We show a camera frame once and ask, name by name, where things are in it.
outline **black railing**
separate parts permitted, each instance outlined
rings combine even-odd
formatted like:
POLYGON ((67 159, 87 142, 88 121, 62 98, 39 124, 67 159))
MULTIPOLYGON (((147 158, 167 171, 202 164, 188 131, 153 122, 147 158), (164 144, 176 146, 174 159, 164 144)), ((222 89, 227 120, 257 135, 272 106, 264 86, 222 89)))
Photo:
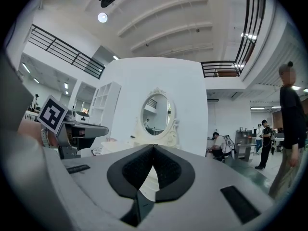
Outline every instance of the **black railing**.
POLYGON ((239 66, 243 66, 240 69, 241 73, 257 43, 264 18, 265 3, 266 0, 246 0, 244 31, 242 33, 240 48, 235 58, 235 62, 239 66))
POLYGON ((202 62, 201 65, 204 78, 240 76, 240 68, 234 61, 202 62))
POLYGON ((239 50, 234 61, 202 62, 204 77, 239 77, 260 33, 266 0, 246 0, 246 16, 239 50))
POLYGON ((156 109, 157 102, 151 98, 151 99, 148 101, 147 105, 153 107, 154 109, 156 109))
POLYGON ((29 42, 98 79, 105 69, 103 64, 34 24, 32 24, 29 42))

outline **oval mirror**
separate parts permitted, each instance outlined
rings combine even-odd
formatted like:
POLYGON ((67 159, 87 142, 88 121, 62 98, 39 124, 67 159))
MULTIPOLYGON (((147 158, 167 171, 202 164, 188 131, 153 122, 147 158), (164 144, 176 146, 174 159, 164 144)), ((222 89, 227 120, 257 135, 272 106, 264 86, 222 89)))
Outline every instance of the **oval mirror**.
POLYGON ((143 109, 143 126, 151 135, 162 133, 170 121, 171 106, 163 95, 155 95, 149 98, 143 109))

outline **person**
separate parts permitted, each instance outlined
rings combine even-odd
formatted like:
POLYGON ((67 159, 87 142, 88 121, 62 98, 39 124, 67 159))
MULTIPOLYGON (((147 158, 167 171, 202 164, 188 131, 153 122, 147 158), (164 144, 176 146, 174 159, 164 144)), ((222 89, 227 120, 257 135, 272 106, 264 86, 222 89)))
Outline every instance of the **person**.
POLYGON ((34 112, 35 108, 38 106, 38 94, 35 94, 35 97, 33 98, 32 105, 31 105, 31 111, 34 112))
POLYGON ((213 156, 220 162, 225 160, 225 157, 231 154, 231 148, 227 145, 226 140, 219 133, 213 133, 215 139, 214 145, 211 147, 213 156))
POLYGON ((280 89, 280 106, 284 133, 282 163, 269 190, 269 195, 278 200, 294 182, 301 164, 306 138, 305 113, 301 101, 292 88, 296 81, 293 63, 283 64, 279 75, 283 82, 280 89))
POLYGON ((149 121, 150 119, 147 118, 146 121, 143 123, 145 128, 149 128, 149 121))
POLYGON ((271 136, 272 136, 272 130, 268 125, 268 122, 266 120, 263 120, 262 126, 264 127, 263 130, 263 147, 261 152, 261 162, 259 166, 256 166, 255 169, 265 169, 266 163, 269 158, 269 153, 271 150, 271 136))
POLYGON ((257 154, 259 154, 259 150, 260 148, 262 147, 262 129, 261 129, 261 124, 258 124, 258 128, 256 130, 256 134, 257 134, 257 137, 256 137, 256 144, 257 144, 257 154))
MULTIPOLYGON (((41 0, 31 0, 23 11, 20 13, 12 25, 6 39, 4 40, 4 50, 11 61, 15 73, 20 64, 21 55, 26 43, 31 35, 31 26, 34 19, 35 11, 39 8, 41 0)), ((34 121, 22 119, 18 128, 18 133, 28 135, 36 139, 43 146, 41 138, 41 124, 34 121)), ((57 140, 53 133, 48 133, 48 139, 52 145, 57 146, 57 140)))

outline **human hand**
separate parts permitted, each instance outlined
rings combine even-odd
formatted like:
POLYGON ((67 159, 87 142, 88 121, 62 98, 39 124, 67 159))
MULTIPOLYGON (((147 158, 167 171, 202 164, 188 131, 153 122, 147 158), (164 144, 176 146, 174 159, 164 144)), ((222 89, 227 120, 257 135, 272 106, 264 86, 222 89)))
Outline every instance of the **human hand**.
POLYGON ((298 144, 292 145, 292 154, 290 159, 290 166, 296 167, 298 164, 298 158, 299 158, 299 151, 298 151, 298 144))

